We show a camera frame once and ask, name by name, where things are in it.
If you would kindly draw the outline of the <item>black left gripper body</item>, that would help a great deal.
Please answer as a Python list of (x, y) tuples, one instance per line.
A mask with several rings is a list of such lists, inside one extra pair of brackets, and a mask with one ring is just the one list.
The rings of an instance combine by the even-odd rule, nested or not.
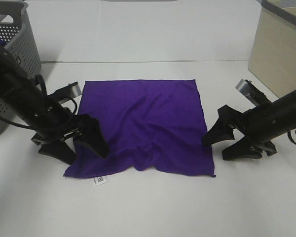
[(77, 102), (72, 97), (64, 99), (73, 102), (73, 111), (47, 97), (33, 112), (27, 113), (27, 125), (36, 132), (32, 137), (36, 145), (63, 141), (67, 139), (67, 134), (82, 130), (81, 117), (76, 114)]

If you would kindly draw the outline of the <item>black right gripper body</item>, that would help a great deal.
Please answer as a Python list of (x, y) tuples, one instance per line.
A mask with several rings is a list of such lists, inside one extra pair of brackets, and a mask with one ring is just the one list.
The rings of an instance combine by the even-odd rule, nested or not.
[(232, 108), (228, 121), (244, 134), (243, 138), (260, 148), (262, 152), (265, 151), (268, 156), (277, 153), (271, 140), (288, 131), (284, 122), (277, 118), (270, 104), (261, 105), (243, 113)]

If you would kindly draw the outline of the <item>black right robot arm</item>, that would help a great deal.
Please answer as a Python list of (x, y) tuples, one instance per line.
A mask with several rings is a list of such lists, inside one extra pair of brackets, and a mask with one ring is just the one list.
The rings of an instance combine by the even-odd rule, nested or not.
[(233, 131), (238, 129), (244, 136), (222, 151), (223, 160), (260, 159), (263, 152), (272, 156), (277, 150), (271, 140), (296, 129), (296, 90), (243, 113), (224, 105), (218, 109), (218, 115), (216, 123), (202, 137), (204, 146), (233, 140)]

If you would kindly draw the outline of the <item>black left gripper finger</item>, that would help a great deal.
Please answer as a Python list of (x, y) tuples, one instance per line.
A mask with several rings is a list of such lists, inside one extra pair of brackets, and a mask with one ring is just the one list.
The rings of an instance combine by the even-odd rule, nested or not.
[(74, 137), (74, 143), (84, 146), (101, 158), (107, 158), (110, 149), (106, 143), (97, 118), (88, 114), (76, 115), (78, 134)]
[(49, 144), (44, 144), (41, 146), (38, 153), (53, 157), (68, 165), (73, 164), (76, 159), (76, 153), (63, 141), (54, 141)]

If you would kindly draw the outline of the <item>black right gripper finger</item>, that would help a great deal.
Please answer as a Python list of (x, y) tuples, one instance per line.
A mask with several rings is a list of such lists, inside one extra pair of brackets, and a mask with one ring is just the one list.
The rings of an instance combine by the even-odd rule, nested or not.
[(228, 105), (224, 105), (218, 109), (218, 120), (202, 137), (203, 146), (209, 146), (225, 140), (234, 140), (233, 128), (229, 126), (230, 122), (228, 121), (231, 110), (232, 108)]
[(254, 146), (246, 138), (242, 138), (235, 144), (222, 151), (223, 160), (235, 160), (241, 158), (260, 159), (262, 150)]

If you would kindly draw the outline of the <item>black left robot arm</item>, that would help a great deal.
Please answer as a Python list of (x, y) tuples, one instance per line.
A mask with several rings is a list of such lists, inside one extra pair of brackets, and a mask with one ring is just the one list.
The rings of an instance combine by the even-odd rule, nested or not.
[(16, 59), (0, 44), (0, 99), (24, 122), (14, 123), (2, 116), (0, 120), (13, 126), (35, 131), (32, 141), (40, 147), (39, 154), (73, 164), (76, 153), (66, 140), (90, 149), (102, 158), (110, 152), (100, 130), (99, 121), (88, 114), (62, 106), (81, 95), (77, 82), (48, 94), (42, 75), (29, 77)]

